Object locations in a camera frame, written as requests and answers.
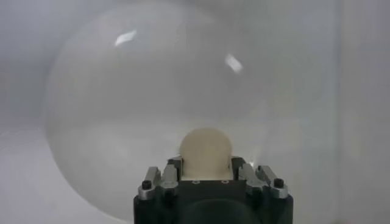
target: white table surface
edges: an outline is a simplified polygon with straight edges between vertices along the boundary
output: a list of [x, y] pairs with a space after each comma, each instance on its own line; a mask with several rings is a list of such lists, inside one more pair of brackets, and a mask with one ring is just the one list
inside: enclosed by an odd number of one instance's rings
[[39, 125], [0, 126], [0, 223], [117, 224], [78, 196]]

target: clear plastic dome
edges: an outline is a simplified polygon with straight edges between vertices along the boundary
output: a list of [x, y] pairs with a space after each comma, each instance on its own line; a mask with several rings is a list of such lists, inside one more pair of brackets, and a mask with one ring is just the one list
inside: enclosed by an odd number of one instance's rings
[[[322, 89], [322, 79], [307, 77], [314, 82], [298, 93], [280, 88], [289, 88], [282, 79], [300, 86], [291, 76], [313, 71], [313, 59], [299, 43], [298, 57], [291, 46], [281, 53], [277, 40], [258, 44], [266, 29], [256, 35], [234, 13], [221, 12], [167, 2], [123, 5], [80, 29], [58, 56], [48, 81], [48, 142], [69, 184], [106, 214], [132, 220], [132, 198], [147, 168], [164, 167], [197, 127], [219, 128], [234, 155], [255, 164], [269, 159], [298, 197], [307, 193], [299, 188], [307, 182], [293, 172], [303, 163], [294, 169], [283, 163], [303, 160], [289, 151], [304, 141], [302, 120], [293, 117], [310, 110], [299, 100], [318, 103], [312, 92]], [[294, 94], [303, 97], [292, 111], [287, 96]], [[287, 132], [294, 135], [283, 139]], [[282, 165], [272, 162], [282, 152]], [[312, 207], [307, 202], [297, 203]]]

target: transparent sphere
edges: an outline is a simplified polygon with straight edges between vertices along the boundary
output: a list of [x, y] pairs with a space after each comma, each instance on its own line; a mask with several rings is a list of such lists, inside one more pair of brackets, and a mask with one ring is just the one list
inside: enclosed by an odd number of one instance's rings
[[147, 167], [162, 168], [197, 127], [254, 161], [266, 116], [261, 57], [245, 31], [197, 7], [123, 5], [77, 32], [48, 81], [46, 133], [69, 184], [132, 220]]

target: screw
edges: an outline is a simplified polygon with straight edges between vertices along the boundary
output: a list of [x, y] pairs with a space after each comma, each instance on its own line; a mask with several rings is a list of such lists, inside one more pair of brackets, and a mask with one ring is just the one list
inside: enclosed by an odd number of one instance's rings
[[152, 189], [152, 182], [150, 180], [142, 181], [142, 190], [150, 190]]
[[280, 178], [275, 178], [274, 179], [274, 187], [275, 188], [283, 188], [285, 186], [285, 181], [283, 181], [283, 179], [280, 179]]

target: metal bracket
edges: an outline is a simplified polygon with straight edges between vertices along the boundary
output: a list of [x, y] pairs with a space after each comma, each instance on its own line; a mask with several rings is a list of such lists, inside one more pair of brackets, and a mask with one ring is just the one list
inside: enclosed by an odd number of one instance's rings
[[176, 189], [179, 183], [177, 182], [177, 169], [172, 164], [166, 165], [164, 169], [163, 179], [160, 184], [163, 192], [171, 190], [174, 195], [177, 193]]
[[288, 197], [287, 185], [282, 179], [276, 177], [275, 173], [271, 170], [271, 168], [269, 168], [269, 166], [258, 166], [255, 173], [257, 178], [267, 182], [270, 187], [272, 197]]
[[142, 185], [138, 187], [138, 198], [150, 200], [155, 196], [155, 188], [161, 180], [161, 172], [157, 167], [149, 167]]
[[263, 187], [266, 185], [264, 181], [261, 181], [256, 177], [253, 167], [248, 163], [243, 164], [243, 166], [239, 168], [238, 179], [246, 180], [248, 194], [253, 194], [255, 191], [262, 191]]

